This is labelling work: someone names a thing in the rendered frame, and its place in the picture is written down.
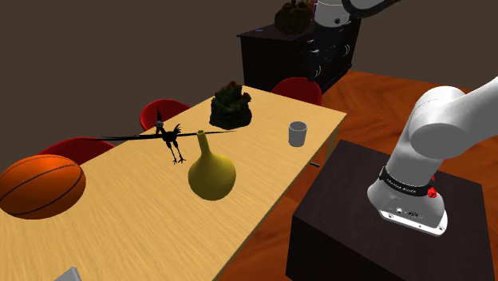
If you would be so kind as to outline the orange basketball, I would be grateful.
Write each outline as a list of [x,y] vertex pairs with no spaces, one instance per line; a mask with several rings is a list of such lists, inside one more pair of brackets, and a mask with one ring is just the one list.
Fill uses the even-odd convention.
[[0,173],[0,209],[10,216],[41,220],[69,210],[86,186],[81,166],[57,155],[21,159]]

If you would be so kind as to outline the dark robot stand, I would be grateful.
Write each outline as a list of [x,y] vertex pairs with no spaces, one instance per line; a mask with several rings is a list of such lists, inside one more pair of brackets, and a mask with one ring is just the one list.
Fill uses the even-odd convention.
[[294,212],[293,281],[495,281],[480,184],[435,175],[449,228],[440,237],[390,223],[367,198],[388,155],[340,141]]

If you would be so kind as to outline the red chair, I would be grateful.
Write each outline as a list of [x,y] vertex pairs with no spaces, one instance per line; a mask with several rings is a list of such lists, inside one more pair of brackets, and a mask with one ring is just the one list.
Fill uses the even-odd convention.
[[157,121],[166,121],[189,109],[189,106],[173,99],[158,99],[146,105],[140,113],[140,126],[147,131]]
[[84,164],[93,158],[114,148],[113,144],[103,140],[94,140],[93,138],[86,139],[85,137],[74,137],[60,141],[56,144],[45,148],[39,155],[52,154],[59,155],[77,164]]
[[320,86],[314,81],[308,81],[305,77],[286,78],[280,81],[271,92],[314,105],[322,105]]

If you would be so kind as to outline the wooden table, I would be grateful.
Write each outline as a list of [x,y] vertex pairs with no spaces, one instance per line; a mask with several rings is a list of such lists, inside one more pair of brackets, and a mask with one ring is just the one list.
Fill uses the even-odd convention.
[[[174,164],[160,140],[135,140],[83,165],[85,192],[68,211],[22,220],[0,211],[0,281],[54,281],[75,267],[82,281],[212,281],[324,144],[344,113],[249,89],[251,123],[233,133],[211,126],[210,101],[168,120],[203,129],[211,150],[230,158],[236,180],[221,200],[198,197],[188,170],[196,136],[180,137]],[[289,145],[289,124],[307,125]]]

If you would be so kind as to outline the black cabinet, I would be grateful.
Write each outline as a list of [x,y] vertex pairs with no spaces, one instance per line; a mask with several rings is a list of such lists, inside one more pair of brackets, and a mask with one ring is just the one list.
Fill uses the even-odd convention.
[[[311,16],[312,0],[290,0],[275,15],[272,25],[240,34],[244,83],[270,91],[288,77],[307,76],[307,54],[317,23]],[[337,53],[319,66],[314,79],[326,92],[352,66],[362,20],[351,16],[338,27]]]

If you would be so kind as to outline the grey cup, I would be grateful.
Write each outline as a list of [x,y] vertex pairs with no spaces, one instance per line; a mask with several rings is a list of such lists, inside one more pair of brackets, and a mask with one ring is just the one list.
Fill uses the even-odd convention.
[[301,147],[305,143],[307,125],[302,121],[292,121],[289,126],[288,142],[293,147]]

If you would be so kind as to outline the yellow vase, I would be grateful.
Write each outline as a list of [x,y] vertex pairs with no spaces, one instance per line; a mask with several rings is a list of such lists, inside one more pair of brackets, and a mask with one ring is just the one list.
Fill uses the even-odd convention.
[[188,183],[200,198],[220,200],[233,189],[236,170],[228,157],[210,149],[207,134],[203,130],[196,133],[201,154],[188,170]]

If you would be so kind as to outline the black bird figure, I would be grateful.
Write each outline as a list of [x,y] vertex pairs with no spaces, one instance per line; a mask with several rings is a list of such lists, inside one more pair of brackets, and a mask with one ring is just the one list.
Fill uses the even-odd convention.
[[162,121],[162,114],[160,110],[157,110],[156,113],[156,122],[155,122],[156,132],[154,134],[144,134],[144,135],[135,135],[130,137],[99,137],[99,138],[90,138],[91,141],[131,141],[131,140],[149,140],[149,139],[161,139],[171,150],[173,156],[173,163],[183,163],[185,159],[181,155],[179,145],[177,143],[178,137],[189,137],[196,136],[197,133],[182,133],[180,129],[180,124],[176,125],[176,127],[172,131],[166,131],[164,129],[164,122]]

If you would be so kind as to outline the grey flat thing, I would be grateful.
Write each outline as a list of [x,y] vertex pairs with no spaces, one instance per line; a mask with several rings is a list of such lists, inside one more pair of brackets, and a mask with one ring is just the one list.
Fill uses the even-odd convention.
[[54,281],[82,281],[75,267],[69,268],[63,274],[59,275]]

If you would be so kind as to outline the dark green bushy plant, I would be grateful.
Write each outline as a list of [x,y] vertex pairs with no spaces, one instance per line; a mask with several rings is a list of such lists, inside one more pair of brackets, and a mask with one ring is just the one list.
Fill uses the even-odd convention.
[[211,99],[209,123],[226,130],[249,125],[252,118],[250,102],[251,96],[243,91],[243,86],[231,81]]

